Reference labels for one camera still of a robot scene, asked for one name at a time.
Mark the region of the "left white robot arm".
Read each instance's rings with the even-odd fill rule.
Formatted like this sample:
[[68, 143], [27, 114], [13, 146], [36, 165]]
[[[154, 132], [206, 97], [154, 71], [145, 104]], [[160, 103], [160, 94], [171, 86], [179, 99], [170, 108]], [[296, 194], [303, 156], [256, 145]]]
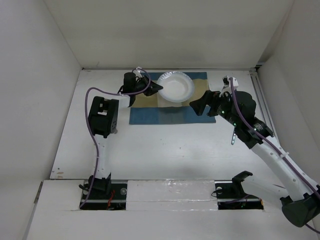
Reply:
[[93, 172], [88, 179], [87, 198], [106, 199], [112, 195], [108, 141], [117, 131], [119, 109], [131, 107], [139, 94], [149, 97], [163, 89], [148, 73], [142, 75], [139, 71], [138, 68], [124, 74], [122, 86], [116, 93], [109, 94], [117, 98], [95, 96], [91, 107], [85, 106], [86, 125], [96, 153]]

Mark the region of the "blue beige cloth placemat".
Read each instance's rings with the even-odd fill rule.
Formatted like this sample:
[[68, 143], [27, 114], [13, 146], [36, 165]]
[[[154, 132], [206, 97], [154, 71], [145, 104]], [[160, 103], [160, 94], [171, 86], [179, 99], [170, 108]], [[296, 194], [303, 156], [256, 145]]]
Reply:
[[199, 99], [209, 89], [206, 72], [186, 72], [195, 86], [192, 97], [184, 102], [175, 103], [165, 100], [159, 93], [152, 96], [139, 94], [130, 108], [130, 125], [182, 125], [215, 123], [215, 117], [205, 113], [195, 114], [190, 102]]

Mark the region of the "white blue-rimmed plate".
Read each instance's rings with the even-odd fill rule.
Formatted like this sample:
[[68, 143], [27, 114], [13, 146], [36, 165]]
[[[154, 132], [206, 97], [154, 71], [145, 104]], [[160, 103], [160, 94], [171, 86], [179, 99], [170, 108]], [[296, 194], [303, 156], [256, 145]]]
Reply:
[[172, 103], [182, 103], [190, 99], [195, 92], [193, 80], [185, 73], [170, 71], [163, 73], [156, 83], [162, 87], [158, 93]]

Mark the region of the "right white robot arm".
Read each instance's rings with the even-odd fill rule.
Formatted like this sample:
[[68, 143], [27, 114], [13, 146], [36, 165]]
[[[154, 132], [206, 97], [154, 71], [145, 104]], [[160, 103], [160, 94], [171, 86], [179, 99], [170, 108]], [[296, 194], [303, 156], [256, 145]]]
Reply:
[[237, 138], [266, 163], [282, 184], [267, 184], [243, 171], [232, 179], [231, 191], [235, 196], [249, 194], [262, 198], [281, 209], [285, 218], [298, 228], [307, 226], [320, 214], [320, 185], [299, 168], [271, 129], [255, 116], [256, 102], [249, 93], [207, 90], [189, 105], [197, 116], [209, 107], [209, 117], [220, 116], [229, 122]]

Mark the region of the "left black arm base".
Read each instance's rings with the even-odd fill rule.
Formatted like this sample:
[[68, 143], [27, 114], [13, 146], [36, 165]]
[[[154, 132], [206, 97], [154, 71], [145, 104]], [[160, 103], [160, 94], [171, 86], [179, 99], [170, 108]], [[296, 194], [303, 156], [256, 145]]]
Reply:
[[109, 193], [92, 189], [85, 202], [89, 184], [84, 184], [79, 208], [86, 211], [124, 211], [126, 210], [128, 182], [115, 180], [111, 182]]

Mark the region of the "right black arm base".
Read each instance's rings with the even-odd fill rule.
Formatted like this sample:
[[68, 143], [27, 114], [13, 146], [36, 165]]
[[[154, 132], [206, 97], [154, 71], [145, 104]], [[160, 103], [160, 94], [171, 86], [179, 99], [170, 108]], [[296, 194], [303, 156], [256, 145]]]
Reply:
[[231, 180], [215, 180], [211, 197], [217, 199], [218, 210], [263, 210], [260, 198], [244, 192], [241, 183], [253, 174], [243, 171]]

